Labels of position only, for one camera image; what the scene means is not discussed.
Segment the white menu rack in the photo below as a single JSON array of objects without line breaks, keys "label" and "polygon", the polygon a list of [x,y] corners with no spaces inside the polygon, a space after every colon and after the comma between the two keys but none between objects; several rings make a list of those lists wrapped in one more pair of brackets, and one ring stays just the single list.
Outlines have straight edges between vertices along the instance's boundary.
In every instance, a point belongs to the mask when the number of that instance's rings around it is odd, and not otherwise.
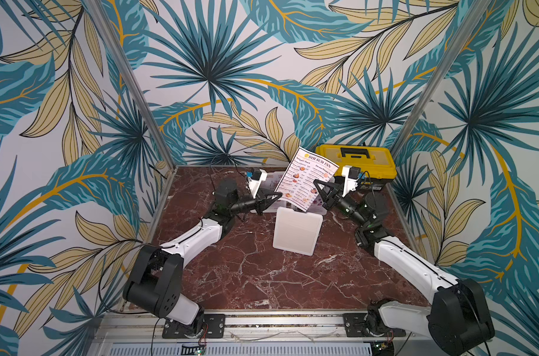
[{"label": "white menu rack", "polygon": [[319,215],[326,215],[327,209],[323,206],[323,200],[317,196],[315,200],[312,202],[311,206],[307,209],[309,213],[313,214],[319,214]]},{"label": "white menu rack", "polygon": [[278,190],[278,185],[284,176],[285,171],[274,171],[267,174],[266,180],[261,184],[260,188],[265,195],[275,193]]},{"label": "white menu rack", "polygon": [[280,207],[276,213],[272,246],[286,252],[312,256],[323,216]]}]

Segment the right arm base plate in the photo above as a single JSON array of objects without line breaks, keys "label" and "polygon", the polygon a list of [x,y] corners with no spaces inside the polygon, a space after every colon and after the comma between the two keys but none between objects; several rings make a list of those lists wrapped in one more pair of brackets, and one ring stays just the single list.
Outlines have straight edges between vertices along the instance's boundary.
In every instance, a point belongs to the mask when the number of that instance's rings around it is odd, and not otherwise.
[{"label": "right arm base plate", "polygon": [[342,315],[344,330],[348,338],[400,338],[407,333],[404,329],[391,329],[376,314],[367,312]]}]

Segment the yellow header menu sheet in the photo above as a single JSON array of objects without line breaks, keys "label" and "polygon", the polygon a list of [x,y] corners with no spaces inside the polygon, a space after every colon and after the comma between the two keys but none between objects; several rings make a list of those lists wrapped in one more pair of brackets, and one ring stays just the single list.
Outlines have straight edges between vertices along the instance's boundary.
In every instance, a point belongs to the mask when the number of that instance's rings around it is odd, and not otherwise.
[{"label": "yellow header menu sheet", "polygon": [[329,182],[339,166],[318,154],[298,148],[275,191],[281,200],[306,212],[318,196],[314,181]]}]

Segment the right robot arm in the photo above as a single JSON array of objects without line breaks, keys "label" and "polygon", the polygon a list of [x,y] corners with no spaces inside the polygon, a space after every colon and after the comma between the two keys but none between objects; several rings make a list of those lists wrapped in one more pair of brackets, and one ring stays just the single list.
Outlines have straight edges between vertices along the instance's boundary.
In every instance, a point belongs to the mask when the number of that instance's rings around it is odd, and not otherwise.
[{"label": "right robot arm", "polygon": [[361,322],[364,333],[383,337],[397,329],[408,331],[431,338],[447,355],[486,346],[495,337],[482,287],[438,268],[390,235],[384,227],[389,214],[385,197],[369,193],[357,202],[335,182],[317,179],[314,186],[325,209],[336,209],[355,224],[357,246],[393,268],[429,303],[421,307],[390,300],[374,302]]}]

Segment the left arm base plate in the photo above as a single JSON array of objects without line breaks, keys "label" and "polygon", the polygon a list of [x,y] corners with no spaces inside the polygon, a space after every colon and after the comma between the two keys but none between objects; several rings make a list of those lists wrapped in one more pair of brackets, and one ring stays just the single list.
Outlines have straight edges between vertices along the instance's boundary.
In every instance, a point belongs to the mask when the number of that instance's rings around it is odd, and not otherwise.
[{"label": "left arm base plate", "polygon": [[200,313],[191,324],[167,319],[162,332],[163,339],[194,340],[198,338],[221,339],[226,326],[225,314]]}]

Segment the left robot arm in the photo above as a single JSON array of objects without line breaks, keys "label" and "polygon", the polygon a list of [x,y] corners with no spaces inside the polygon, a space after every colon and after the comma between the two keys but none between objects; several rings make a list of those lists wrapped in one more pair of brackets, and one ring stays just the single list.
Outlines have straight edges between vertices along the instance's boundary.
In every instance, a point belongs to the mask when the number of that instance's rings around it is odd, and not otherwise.
[{"label": "left robot arm", "polygon": [[190,335],[198,335],[205,323],[204,309],[182,294],[183,270],[203,250],[226,237],[240,214],[253,211],[262,215],[281,197],[281,192],[264,188],[241,196],[235,180],[223,180],[196,226],[174,240],[140,250],[123,299],[171,325],[182,326]]}]

